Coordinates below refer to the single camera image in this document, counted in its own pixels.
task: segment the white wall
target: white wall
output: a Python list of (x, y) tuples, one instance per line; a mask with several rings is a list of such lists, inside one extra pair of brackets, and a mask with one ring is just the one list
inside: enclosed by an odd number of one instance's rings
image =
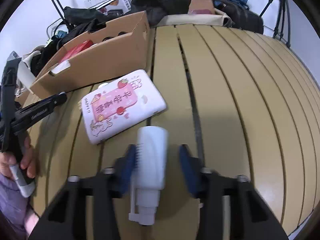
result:
[[(59, 0), (63, 7), (85, 8), (84, 0)], [(59, 18), (50, 0), (24, 0), (0, 32), (0, 73), (9, 54), (19, 56), (48, 40), (47, 27)]]
[[(291, 49), (320, 83), (320, 38), (295, 2), (293, 0), (288, 0), (288, 2), (291, 19)], [(288, 38), (287, 26), (287, 18), (285, 17), (283, 38), (286, 40)]]

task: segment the wooden slat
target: wooden slat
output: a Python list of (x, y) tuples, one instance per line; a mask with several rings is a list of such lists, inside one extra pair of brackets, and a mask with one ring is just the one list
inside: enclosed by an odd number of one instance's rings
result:
[(312, 86), (314, 87), (316, 93), (318, 94), (318, 97), (320, 97), (320, 90), (318, 88), (318, 85), (316, 84), (316, 81), (314, 80), (314, 78), (310, 75), (309, 71), (305, 68), (305, 66), (303, 65), (303, 63), (297, 58), (297, 56), (290, 50), (287, 48), (287, 46), (285, 44), (283, 44), (281, 41), (278, 41), (289, 53), (290, 55), (295, 59), (295, 61), (298, 63), (298, 65), (300, 66), (300, 68), (303, 70), (303, 72), (306, 74), (306, 76), (308, 77), (308, 79), (310, 80), (310, 82), (312, 83)]
[(263, 62), (264, 66), (272, 75), (273, 79), (283, 93), (295, 120), (301, 142), (305, 172), (304, 202), (299, 221), (300, 224), (312, 212), (316, 194), (315, 148), (306, 114), (291, 84), (279, 68), (279, 66), (284, 65), (284, 62), (281, 60), (278, 54), (276, 54), (276, 52), (255, 33), (245, 32), (246, 35), (244, 35), (244, 32), (240, 32), (235, 29), (232, 29), (232, 31), (239, 36), (241, 35), (241, 39), (248, 44), (248, 46)]
[[(100, 84), (93, 86), (96, 90)], [(102, 144), (93, 145), (90, 143), (84, 126), (84, 119), (81, 117), (78, 131), (75, 134), (75, 144), (70, 158), (70, 175), (78, 175), (87, 178), (96, 175), (99, 166)], [(93, 239), (93, 196), (87, 196), (86, 201), (86, 233), (87, 240)]]
[(146, 61), (146, 69), (145, 69), (147, 73), (151, 73), (155, 33), (156, 33), (156, 28), (151, 28), (149, 31), (148, 53), (147, 53), (147, 61)]
[(195, 239), (198, 201), (187, 192), (178, 148), (181, 144), (188, 144), (196, 156), (196, 142), (186, 73), (173, 26), (156, 30), (153, 82), (166, 101), (167, 110), (152, 117), (151, 125), (165, 128), (169, 132), (169, 141), (165, 188), (160, 194), (152, 236), (155, 240)]
[(281, 221), (284, 200), (282, 160), (268, 109), (237, 55), (210, 26), (197, 26), (229, 82), (247, 134), (254, 185)]
[(39, 174), (36, 177), (36, 190), (32, 197), (32, 206), (38, 215), (42, 215), (46, 208), (46, 182), (48, 179), (48, 165), (52, 146), (57, 136), (57, 130), (63, 117), (64, 111), (69, 103), (72, 92), (67, 93), (67, 101), (59, 107), (56, 107), (54, 112), (49, 115), (47, 121), (43, 121), (38, 129), (33, 129), (32, 132), (38, 130), (40, 138), (37, 140), (35, 148), (39, 153)]
[(255, 80), (272, 116), (282, 153), (285, 178), (285, 202), (282, 226), (289, 235), (297, 228), (303, 203), (303, 161), (292, 115), (276, 83), (260, 60), (231, 30), (215, 27), (234, 49)]
[[(151, 74), (155, 31), (155, 28), (152, 28), (149, 33), (148, 55), (145, 69), (148, 75)], [(101, 167), (112, 167), (114, 161), (125, 154), (129, 144), (136, 144), (138, 129), (146, 125), (147, 121), (143, 121), (105, 141)], [(143, 228), (139, 226), (138, 223), (129, 221), (128, 219), (130, 212), (130, 192), (124, 195), (122, 199), (114, 199), (114, 205), (121, 239), (140, 240), (143, 235), (150, 233), (147, 230), (148, 227)]]
[[(285, 66), (283, 66), (281, 70), (283, 71), (284, 75), (288, 78), (290, 84), (297, 93), (297, 96), (305, 109), (311, 132), (314, 136), (316, 136), (316, 139), (314, 137), (314, 143), (316, 148), (316, 161), (317, 166), (320, 167), (320, 110), (316, 104), (316, 101), (312, 93), (310, 92), (309, 87), (306, 85), (306, 83), (298, 73), (297, 69), (292, 65), (290, 59), (288, 59), (287, 56), (283, 54), (283, 51), (281, 51), (281, 47), (279, 46), (279, 44), (273, 41), (273, 39), (271, 40), (263, 35), (259, 37), (261, 37), (269, 46), (271, 46), (274, 49), (274, 51), (279, 55), (279, 57), (285, 62)], [(320, 172), (317, 173), (315, 205), (318, 204), (319, 200)]]
[[(250, 178), (241, 122), (221, 70), (193, 25), (177, 25), (176, 28), (196, 97), (205, 165), (223, 176), (233, 178), (244, 174)], [(204, 79), (204, 73), (210, 77), (208, 80)]]
[(23, 107), (31, 105), (35, 101), (36, 97), (37, 96), (35, 94), (30, 93), (29, 96), (27, 97), (27, 100), (25, 101)]
[(295, 75), (295, 77), (299, 81), (302, 88), (305, 90), (308, 98), (310, 98), (309, 101), (312, 104), (312, 107), (314, 109), (314, 113), (317, 117), (318, 124), (320, 124), (320, 121), (319, 121), (320, 120), (320, 98), (317, 94), (317, 91), (319, 91), (319, 90), (318, 89), (315, 90), (311, 81), (307, 77), (306, 73), (299, 66), (298, 62), (291, 56), (291, 54), (288, 52), (288, 50), (286, 48), (284, 48), (283, 46), (281, 46), (279, 41), (274, 40), (272, 38), (269, 38), (269, 40), (270, 40), (270, 42), (272, 42), (276, 46), (279, 53), (281, 53), (281, 55), (283, 55), (283, 57), (285, 57), (287, 59), (288, 67), (290, 68), (292, 73)]
[(52, 160), (49, 164), (49, 179), (47, 181), (48, 203), (50, 203), (67, 179), (71, 149), (81, 116), (78, 102), (90, 92), (90, 89), (91, 87), (86, 87), (73, 92), (61, 120), (52, 150)]

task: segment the strawberry illustration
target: strawberry illustration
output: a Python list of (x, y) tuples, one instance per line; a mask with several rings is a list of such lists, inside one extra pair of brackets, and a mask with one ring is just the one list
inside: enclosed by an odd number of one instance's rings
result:
[(124, 111), (125, 111), (124, 107), (120, 106), (120, 107), (118, 107), (118, 109), (117, 109), (117, 114), (123, 115)]
[(122, 79), (118, 82), (118, 88), (124, 88), (128, 83), (128, 80), (127, 79)]

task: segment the black bag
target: black bag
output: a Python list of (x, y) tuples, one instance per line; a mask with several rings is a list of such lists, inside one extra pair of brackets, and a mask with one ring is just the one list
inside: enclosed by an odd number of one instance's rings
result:
[(221, 2), (216, 8), (231, 18), (234, 22), (232, 28), (263, 34), (263, 19), (259, 15), (229, 0), (212, 1)]
[(132, 0), (131, 14), (146, 11), (150, 27), (157, 25), (164, 16), (171, 14), (186, 14), (191, 0)]
[(63, 9), (63, 12), (64, 12), (65, 19), (69, 23), (75, 26), (78, 26), (83, 23), (91, 22), (94, 19), (97, 19), (99, 23), (103, 23), (119, 17), (114, 15), (104, 15), (100, 11), (97, 11), (95, 8), (76, 9), (76, 8), (70, 8), (69, 6), (66, 6)]

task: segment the white tube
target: white tube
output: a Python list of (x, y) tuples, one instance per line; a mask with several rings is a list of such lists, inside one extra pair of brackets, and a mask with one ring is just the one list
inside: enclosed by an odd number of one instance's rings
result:
[[(157, 126), (138, 130), (137, 167), (131, 183), (131, 211), (129, 220), (141, 225), (155, 223), (160, 190), (164, 188), (168, 132)], [(138, 214), (134, 213), (135, 205)]]

